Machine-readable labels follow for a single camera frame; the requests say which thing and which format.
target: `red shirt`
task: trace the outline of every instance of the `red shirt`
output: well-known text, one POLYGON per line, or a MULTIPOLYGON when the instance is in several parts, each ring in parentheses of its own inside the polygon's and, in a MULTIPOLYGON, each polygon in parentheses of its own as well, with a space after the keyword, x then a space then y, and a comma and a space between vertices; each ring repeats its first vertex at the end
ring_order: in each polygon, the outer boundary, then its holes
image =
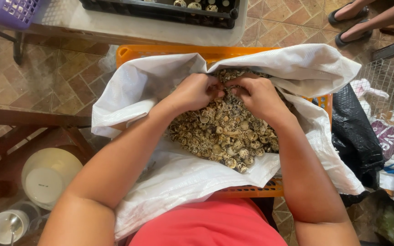
POLYGON ((209 200, 178 206, 147 222, 130 246, 286 246, 250 199, 209 200))

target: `person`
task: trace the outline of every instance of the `person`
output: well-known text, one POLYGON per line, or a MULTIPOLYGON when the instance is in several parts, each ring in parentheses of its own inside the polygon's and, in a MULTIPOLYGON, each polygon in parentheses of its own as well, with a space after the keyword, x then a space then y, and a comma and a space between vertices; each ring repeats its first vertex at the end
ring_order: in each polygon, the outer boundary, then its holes
MULTIPOLYGON (((167 126, 178 115, 199 110, 212 99, 222 97, 227 89, 277 133, 284 196, 299 245, 358 246, 336 188, 271 81, 246 73, 225 86, 206 74, 188 76, 144 118, 102 148, 59 198, 39 246, 113 245, 114 208, 141 174, 167 126)), ((256 206, 246 199, 232 198, 180 205, 144 224, 130 245, 286 243, 256 206)))
MULTIPOLYGON (((348 3, 342 8, 332 11, 328 15, 328 21, 331 25, 336 25, 347 20, 365 17, 369 12, 367 4, 374 1, 376 0, 355 0, 348 3)), ((335 36, 335 43, 338 47, 344 47, 353 42, 369 39, 374 29, 389 25, 394 25, 394 6, 370 20, 364 19, 351 28, 340 32, 335 36)))

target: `black plastic bag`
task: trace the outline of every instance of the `black plastic bag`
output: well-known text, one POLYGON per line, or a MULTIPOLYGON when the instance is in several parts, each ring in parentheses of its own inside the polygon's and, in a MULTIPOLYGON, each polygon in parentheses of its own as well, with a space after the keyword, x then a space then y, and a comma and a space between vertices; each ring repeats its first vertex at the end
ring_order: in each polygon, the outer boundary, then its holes
POLYGON ((331 129, 342 161, 365 187, 378 189, 383 150, 350 84, 333 94, 331 129))

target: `hand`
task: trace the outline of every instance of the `hand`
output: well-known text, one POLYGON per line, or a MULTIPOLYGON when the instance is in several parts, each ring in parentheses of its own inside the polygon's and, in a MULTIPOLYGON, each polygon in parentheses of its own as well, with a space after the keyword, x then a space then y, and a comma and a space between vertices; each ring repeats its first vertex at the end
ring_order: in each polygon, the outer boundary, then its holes
POLYGON ((226 83, 227 87, 233 85, 241 87, 232 88, 232 93, 244 102, 255 117, 265 120, 271 127, 287 124, 290 120, 297 121, 269 79, 246 73, 226 83))
POLYGON ((224 96, 223 84, 214 76, 191 74, 166 99, 179 113, 199 110, 217 97, 224 96))

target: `wire mesh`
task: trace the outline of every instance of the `wire mesh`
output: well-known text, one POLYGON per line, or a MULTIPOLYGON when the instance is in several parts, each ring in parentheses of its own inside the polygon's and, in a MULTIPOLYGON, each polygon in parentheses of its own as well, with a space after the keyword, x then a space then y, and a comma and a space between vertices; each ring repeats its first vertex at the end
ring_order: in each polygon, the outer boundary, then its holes
POLYGON ((351 85, 355 93, 358 93, 358 99, 370 123, 378 119, 386 119, 388 123, 394 125, 394 61, 380 59, 364 65, 351 85), (370 87, 366 86, 363 79, 370 82, 370 87))

